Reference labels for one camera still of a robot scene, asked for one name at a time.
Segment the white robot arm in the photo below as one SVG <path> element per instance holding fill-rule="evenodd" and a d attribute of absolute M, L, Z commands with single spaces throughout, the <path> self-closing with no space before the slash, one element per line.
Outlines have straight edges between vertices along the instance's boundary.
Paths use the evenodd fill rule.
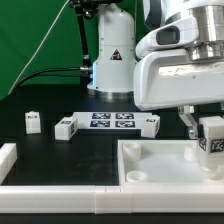
<path fill-rule="evenodd" d="M 99 7 L 99 56 L 91 93 L 133 94 L 143 110 L 176 107 L 189 137 L 206 125 L 191 107 L 224 101 L 224 0 L 142 0 L 149 29 L 133 40 L 134 21 L 114 3 Z"/>

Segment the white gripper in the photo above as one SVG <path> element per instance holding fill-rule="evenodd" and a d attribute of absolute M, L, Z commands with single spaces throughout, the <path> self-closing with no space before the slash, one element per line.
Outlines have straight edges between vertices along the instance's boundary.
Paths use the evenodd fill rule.
<path fill-rule="evenodd" d="M 191 63 L 185 49 L 175 49 L 150 53 L 135 67 L 135 105 L 143 111 L 180 106 L 190 139 L 198 138 L 192 105 L 222 101 L 224 60 Z"/>

